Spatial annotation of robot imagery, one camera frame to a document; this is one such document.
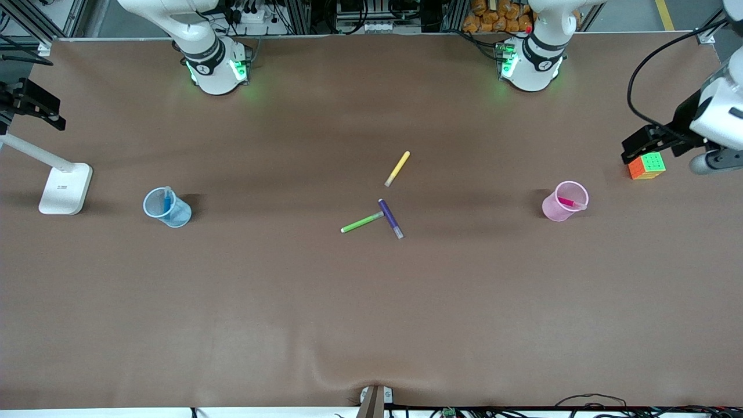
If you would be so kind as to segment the green marker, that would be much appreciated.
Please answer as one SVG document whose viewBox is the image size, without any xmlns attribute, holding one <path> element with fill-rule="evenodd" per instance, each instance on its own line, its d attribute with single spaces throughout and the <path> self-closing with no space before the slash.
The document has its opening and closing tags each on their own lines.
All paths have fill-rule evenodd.
<svg viewBox="0 0 743 418">
<path fill-rule="evenodd" d="M 368 224 L 370 224 L 370 223 L 372 223 L 372 222 L 374 222 L 374 221 L 376 221 L 378 219 L 381 219 L 383 217 L 385 217 L 385 215 L 383 214 L 382 211 L 375 212 L 374 214 L 372 214 L 372 215 L 370 215 L 368 217 L 364 217 L 363 219 L 360 219 L 358 221 L 355 221 L 355 222 L 353 222 L 353 223 L 351 223 L 349 225 L 343 226 L 342 228 L 340 228 L 340 233 L 348 233 L 348 232 L 350 232 L 352 230 L 361 228 L 361 227 L 363 227 L 365 225 L 368 225 Z"/>
</svg>

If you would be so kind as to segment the colourful puzzle cube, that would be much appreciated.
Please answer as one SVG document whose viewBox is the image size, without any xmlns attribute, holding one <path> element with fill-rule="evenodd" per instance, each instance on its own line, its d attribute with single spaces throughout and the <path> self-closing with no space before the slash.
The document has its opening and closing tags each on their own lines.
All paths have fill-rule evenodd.
<svg viewBox="0 0 743 418">
<path fill-rule="evenodd" d="M 642 154 L 632 160 L 627 167 L 632 180 L 656 178 L 666 171 L 665 162 L 660 153 Z"/>
</svg>

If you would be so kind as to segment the white desk lamp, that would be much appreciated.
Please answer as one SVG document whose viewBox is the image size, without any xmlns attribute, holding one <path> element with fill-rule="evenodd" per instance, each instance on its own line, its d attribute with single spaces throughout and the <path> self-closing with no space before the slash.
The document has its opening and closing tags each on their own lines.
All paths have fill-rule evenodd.
<svg viewBox="0 0 743 418">
<path fill-rule="evenodd" d="M 51 168 L 39 202 L 39 212 L 74 216 L 82 210 L 93 175 L 89 164 L 72 163 L 10 133 L 0 135 L 0 142 Z"/>
</svg>

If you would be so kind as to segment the bag of orange items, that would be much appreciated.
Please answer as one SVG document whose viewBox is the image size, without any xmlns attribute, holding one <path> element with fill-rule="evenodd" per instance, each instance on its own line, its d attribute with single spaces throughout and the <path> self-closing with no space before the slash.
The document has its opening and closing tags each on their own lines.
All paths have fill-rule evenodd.
<svg viewBox="0 0 743 418">
<path fill-rule="evenodd" d="M 470 0 L 465 33 L 530 34 L 537 15 L 527 0 Z"/>
</svg>

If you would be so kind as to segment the grey metal table clamp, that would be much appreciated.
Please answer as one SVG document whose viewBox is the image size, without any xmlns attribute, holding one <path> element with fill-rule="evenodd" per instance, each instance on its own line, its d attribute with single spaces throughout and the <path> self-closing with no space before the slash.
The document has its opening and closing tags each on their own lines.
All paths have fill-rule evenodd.
<svg viewBox="0 0 743 418">
<path fill-rule="evenodd" d="M 394 402 L 394 392 L 391 387 L 370 385 L 363 389 L 361 405 L 355 418 L 387 418 L 385 408 Z"/>
</svg>

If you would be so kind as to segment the yellow marker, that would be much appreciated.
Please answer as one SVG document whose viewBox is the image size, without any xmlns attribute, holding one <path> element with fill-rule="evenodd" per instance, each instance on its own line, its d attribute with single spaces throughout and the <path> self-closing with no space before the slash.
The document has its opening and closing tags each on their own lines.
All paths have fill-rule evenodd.
<svg viewBox="0 0 743 418">
<path fill-rule="evenodd" d="M 398 175 L 400 174 L 401 169 L 404 167 L 404 165 L 408 161 L 410 155 L 411 155 L 411 153 L 410 153 L 409 150 L 405 151 L 402 154 L 401 158 L 398 160 L 397 164 L 392 169 L 392 172 L 390 172 L 390 174 L 388 175 L 387 180 L 385 180 L 385 182 L 384 182 L 384 186 L 385 187 L 389 188 L 392 185 L 392 183 L 394 182 L 395 178 L 398 177 Z"/>
</svg>

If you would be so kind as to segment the purple marker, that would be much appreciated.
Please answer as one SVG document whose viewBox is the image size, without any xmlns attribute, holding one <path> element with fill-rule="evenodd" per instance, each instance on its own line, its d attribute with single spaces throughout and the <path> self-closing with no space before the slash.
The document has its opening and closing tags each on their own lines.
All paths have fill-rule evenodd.
<svg viewBox="0 0 743 418">
<path fill-rule="evenodd" d="M 381 211 L 383 212 L 383 215 L 387 218 L 388 224 L 394 231 L 398 240 L 402 240 L 404 238 L 403 232 L 401 230 L 400 225 L 398 224 L 397 219 L 395 219 L 392 210 L 388 206 L 387 202 L 384 199 L 379 199 L 378 204 L 380 206 Z"/>
</svg>

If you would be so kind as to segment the pink mesh cup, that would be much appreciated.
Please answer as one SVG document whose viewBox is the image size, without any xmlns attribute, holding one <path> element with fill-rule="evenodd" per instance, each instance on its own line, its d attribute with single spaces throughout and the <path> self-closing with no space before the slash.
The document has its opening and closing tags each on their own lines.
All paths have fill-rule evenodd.
<svg viewBox="0 0 743 418">
<path fill-rule="evenodd" d="M 575 211 L 572 207 L 563 206 L 557 200 L 557 196 L 579 201 L 586 205 L 590 201 L 589 194 L 581 183 L 571 181 L 558 183 L 555 189 L 542 202 L 542 214 L 547 219 L 555 222 L 565 221 L 574 214 L 582 212 Z"/>
</svg>

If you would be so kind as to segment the aluminium frame strut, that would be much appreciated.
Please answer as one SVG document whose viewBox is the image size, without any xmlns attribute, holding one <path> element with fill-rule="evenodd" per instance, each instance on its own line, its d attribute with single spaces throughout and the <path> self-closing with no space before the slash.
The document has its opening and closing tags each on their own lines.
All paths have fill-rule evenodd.
<svg viewBox="0 0 743 418">
<path fill-rule="evenodd" d="M 0 0 L 0 51 L 37 48 L 48 55 L 52 43 L 74 37 L 96 0 Z"/>
<path fill-rule="evenodd" d="M 696 41 L 700 45 L 713 44 L 714 35 L 725 27 L 743 39 L 743 0 L 722 0 L 721 9 L 694 31 Z"/>
</svg>

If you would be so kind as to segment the brown table cover sheet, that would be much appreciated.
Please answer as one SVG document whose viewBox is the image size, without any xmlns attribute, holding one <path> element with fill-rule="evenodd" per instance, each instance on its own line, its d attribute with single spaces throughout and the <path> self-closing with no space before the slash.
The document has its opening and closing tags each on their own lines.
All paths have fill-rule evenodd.
<svg viewBox="0 0 743 418">
<path fill-rule="evenodd" d="M 674 33 L 579 34 L 522 93 L 456 35 L 269 39 L 248 87 L 190 82 L 167 41 L 58 42 L 30 78 L 93 167 L 40 214 L 48 169 L 0 151 L 0 409 L 743 406 L 743 172 L 664 156 L 636 182 L 625 92 Z M 409 150 L 392 185 L 385 180 Z M 542 214 L 561 182 L 587 209 Z M 143 199 L 191 206 L 170 228 Z M 381 211 L 348 233 L 340 228 Z"/>
</svg>

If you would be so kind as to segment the blue mesh cup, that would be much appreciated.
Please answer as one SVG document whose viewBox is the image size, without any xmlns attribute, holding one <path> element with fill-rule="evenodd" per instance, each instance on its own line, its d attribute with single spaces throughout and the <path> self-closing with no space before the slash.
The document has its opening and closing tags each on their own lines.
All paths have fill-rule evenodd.
<svg viewBox="0 0 743 418">
<path fill-rule="evenodd" d="M 169 214 L 164 216 L 164 188 L 155 188 L 146 194 L 142 204 L 143 211 L 146 216 L 159 220 L 170 228 L 183 227 L 193 214 L 191 206 L 172 190 L 172 207 Z"/>
</svg>

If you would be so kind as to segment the white power strip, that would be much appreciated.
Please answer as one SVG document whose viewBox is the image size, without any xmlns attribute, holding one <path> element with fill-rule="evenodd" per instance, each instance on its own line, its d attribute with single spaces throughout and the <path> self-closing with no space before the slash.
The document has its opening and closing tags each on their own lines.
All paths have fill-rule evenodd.
<svg viewBox="0 0 743 418">
<path fill-rule="evenodd" d="M 252 26 L 262 26 L 269 19 L 267 8 L 263 3 L 248 3 L 244 7 L 233 7 L 226 12 L 228 22 L 234 24 L 251 24 Z"/>
</svg>

